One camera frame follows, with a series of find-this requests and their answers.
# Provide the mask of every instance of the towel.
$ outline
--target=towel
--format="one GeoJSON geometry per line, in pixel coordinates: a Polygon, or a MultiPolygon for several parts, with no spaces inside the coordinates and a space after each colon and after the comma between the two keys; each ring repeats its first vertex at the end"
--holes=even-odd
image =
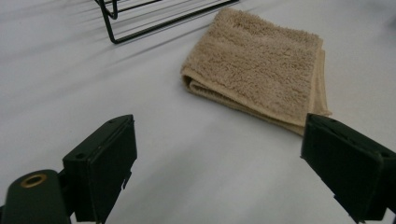
{"type": "Polygon", "coordinates": [[[329,116],[318,35],[222,9],[181,68],[188,91],[297,134],[307,113],[329,116]]]}

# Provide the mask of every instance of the beige towel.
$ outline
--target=beige towel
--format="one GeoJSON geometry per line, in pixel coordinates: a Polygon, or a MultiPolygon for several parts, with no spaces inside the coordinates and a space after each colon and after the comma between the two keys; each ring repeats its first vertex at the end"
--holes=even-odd
{"type": "Polygon", "coordinates": [[[188,91],[303,134],[305,116],[328,116],[317,35],[222,9],[181,68],[188,91]]]}

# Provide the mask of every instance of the white table surface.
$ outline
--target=white table surface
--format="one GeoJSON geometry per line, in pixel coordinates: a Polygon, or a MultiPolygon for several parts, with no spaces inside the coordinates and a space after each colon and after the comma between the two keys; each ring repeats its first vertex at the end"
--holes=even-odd
{"type": "MultiPolygon", "coordinates": [[[[244,0],[324,39],[332,117],[396,149],[396,2],[244,0]]],[[[187,93],[180,66],[215,13],[113,45],[92,0],[0,4],[0,202],[105,121],[134,114],[138,159],[107,223],[346,223],[302,137],[187,93]]],[[[391,223],[388,211],[382,222],[391,223]]]]}

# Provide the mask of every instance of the terry cloth towel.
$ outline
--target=terry cloth towel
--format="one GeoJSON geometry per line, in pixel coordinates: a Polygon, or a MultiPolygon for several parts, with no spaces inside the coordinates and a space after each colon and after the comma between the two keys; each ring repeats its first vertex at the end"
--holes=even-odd
{"type": "Polygon", "coordinates": [[[187,90],[304,133],[307,113],[329,116],[322,40],[222,9],[183,63],[187,90]]]}

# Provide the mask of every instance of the black wire rack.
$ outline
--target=black wire rack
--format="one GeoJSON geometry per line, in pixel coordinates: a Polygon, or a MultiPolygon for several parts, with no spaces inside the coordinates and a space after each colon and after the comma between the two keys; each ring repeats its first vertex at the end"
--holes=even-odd
{"type": "Polygon", "coordinates": [[[133,40],[144,35],[153,34],[165,28],[192,20],[220,7],[236,4],[239,0],[94,0],[101,8],[103,19],[108,32],[108,37],[114,44],[133,40]],[[130,11],[124,20],[120,20],[122,12],[130,11]],[[135,23],[135,27],[119,32],[116,38],[113,32],[113,22],[135,23]]]}

